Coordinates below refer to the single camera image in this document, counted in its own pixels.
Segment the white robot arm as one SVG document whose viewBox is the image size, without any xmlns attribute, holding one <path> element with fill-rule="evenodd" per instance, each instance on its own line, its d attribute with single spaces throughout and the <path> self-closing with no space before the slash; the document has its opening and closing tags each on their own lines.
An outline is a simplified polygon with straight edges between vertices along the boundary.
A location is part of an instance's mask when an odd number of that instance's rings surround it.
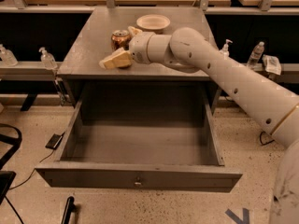
<svg viewBox="0 0 299 224">
<path fill-rule="evenodd" d="M 270 224 L 299 224 L 299 96 L 245 65 L 224 56 L 192 28 L 171 35 L 140 32 L 129 49 L 117 49 L 99 64 L 106 68 L 137 63 L 161 63 L 204 71 L 286 148 L 278 167 Z"/>
</svg>

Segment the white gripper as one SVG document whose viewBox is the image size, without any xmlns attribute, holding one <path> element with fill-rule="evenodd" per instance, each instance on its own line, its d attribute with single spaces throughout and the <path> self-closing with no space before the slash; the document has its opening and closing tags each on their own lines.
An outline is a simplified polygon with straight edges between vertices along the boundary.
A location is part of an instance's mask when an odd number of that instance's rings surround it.
<svg viewBox="0 0 299 224">
<path fill-rule="evenodd" d="M 129 42 L 130 52 L 124 48 L 116 49 L 111 55 L 99 62 L 99 65 L 102 68 L 126 68 L 132 65 L 133 60 L 137 63 L 151 63 L 150 57 L 148 55 L 148 46 L 150 39 L 154 36 L 154 33 L 142 32 L 141 29 L 138 29 L 134 26 L 129 26 L 128 32 L 132 37 L 131 41 Z"/>
</svg>

